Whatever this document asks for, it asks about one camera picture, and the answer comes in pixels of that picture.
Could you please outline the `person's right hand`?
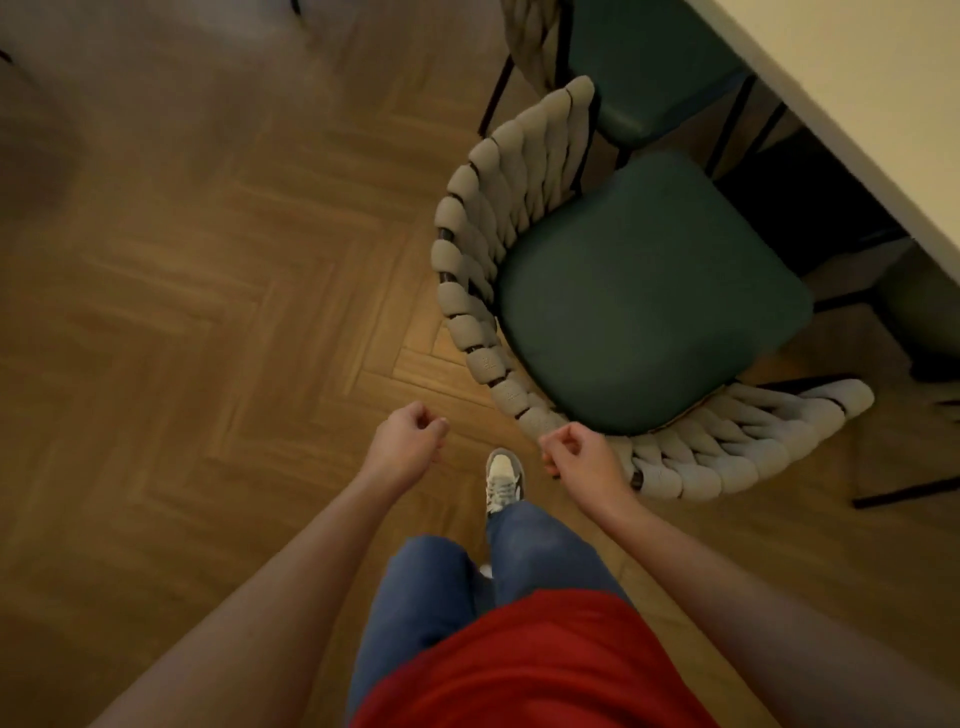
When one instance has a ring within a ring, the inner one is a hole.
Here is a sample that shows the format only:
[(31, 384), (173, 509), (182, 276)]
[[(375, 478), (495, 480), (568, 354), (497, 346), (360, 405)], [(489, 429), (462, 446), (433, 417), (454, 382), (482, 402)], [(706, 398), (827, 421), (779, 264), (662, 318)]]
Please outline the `person's right hand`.
[(560, 480), (582, 513), (601, 528), (624, 521), (641, 510), (618, 456), (606, 439), (594, 431), (591, 475), (582, 480)]

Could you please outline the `person's left hand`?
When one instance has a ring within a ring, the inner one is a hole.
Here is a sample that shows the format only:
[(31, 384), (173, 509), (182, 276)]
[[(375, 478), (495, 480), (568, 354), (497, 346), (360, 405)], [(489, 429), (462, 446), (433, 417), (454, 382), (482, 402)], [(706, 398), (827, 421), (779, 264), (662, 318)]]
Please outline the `person's left hand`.
[(405, 444), (405, 407), (378, 425), (357, 479), (392, 501), (415, 486), (437, 459), (411, 459)]

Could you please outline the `person's left forearm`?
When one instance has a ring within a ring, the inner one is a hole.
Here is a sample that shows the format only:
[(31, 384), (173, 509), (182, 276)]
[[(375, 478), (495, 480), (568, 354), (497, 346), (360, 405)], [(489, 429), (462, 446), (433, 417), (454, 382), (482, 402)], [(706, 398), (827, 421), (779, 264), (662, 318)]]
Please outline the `person's left forearm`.
[(89, 728), (298, 725), (362, 560), (417, 481), (363, 468)]

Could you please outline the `person's right forearm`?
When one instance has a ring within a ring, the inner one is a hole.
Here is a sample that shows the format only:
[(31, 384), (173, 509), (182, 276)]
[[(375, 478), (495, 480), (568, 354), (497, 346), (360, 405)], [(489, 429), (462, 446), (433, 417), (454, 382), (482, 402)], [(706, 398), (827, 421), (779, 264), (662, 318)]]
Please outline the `person's right forearm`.
[(591, 516), (788, 728), (960, 728), (960, 693), (760, 578), (630, 494)]

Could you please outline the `grey and white sneaker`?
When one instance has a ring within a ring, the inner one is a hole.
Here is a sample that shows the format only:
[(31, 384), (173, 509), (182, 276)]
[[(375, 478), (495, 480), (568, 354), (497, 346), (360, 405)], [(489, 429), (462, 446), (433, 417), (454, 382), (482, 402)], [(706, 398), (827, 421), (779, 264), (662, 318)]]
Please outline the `grey and white sneaker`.
[(523, 502), (524, 484), (525, 472), (519, 456), (505, 447), (492, 450), (486, 461), (486, 516)]

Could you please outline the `blue jeans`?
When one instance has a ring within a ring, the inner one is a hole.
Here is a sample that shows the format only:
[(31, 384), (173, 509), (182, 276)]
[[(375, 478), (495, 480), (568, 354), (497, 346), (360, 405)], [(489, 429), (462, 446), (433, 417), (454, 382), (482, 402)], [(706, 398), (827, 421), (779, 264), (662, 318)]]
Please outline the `blue jeans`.
[(486, 540), (490, 583), (462, 546), (445, 537), (414, 537), (390, 559), (354, 662), (347, 720), (391, 673), (493, 609), (536, 591), (600, 592), (632, 606), (595, 548), (527, 500), (487, 516)]

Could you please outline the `green seat woven back chair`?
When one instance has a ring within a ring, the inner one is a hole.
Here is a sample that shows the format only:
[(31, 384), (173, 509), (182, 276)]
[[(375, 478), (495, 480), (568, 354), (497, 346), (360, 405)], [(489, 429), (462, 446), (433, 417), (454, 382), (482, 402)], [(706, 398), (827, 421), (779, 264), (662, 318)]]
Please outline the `green seat woven back chair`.
[(648, 498), (743, 492), (874, 391), (840, 375), (740, 380), (810, 323), (810, 290), (683, 154), (644, 154), (580, 192), (598, 107), (574, 78), (450, 177), (430, 249), (449, 336), (530, 439), (579, 422)]
[(541, 96), (585, 75), (616, 167), (738, 88), (705, 164), (713, 176), (756, 75), (686, 0), (499, 0), (509, 54), (478, 135), (518, 69)]

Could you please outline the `red shirt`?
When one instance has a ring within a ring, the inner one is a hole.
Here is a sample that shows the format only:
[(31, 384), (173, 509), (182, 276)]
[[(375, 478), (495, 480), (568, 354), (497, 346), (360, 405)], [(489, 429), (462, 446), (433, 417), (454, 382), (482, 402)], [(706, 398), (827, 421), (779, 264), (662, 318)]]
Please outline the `red shirt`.
[(349, 728), (719, 728), (640, 614), (539, 589), (379, 681)]

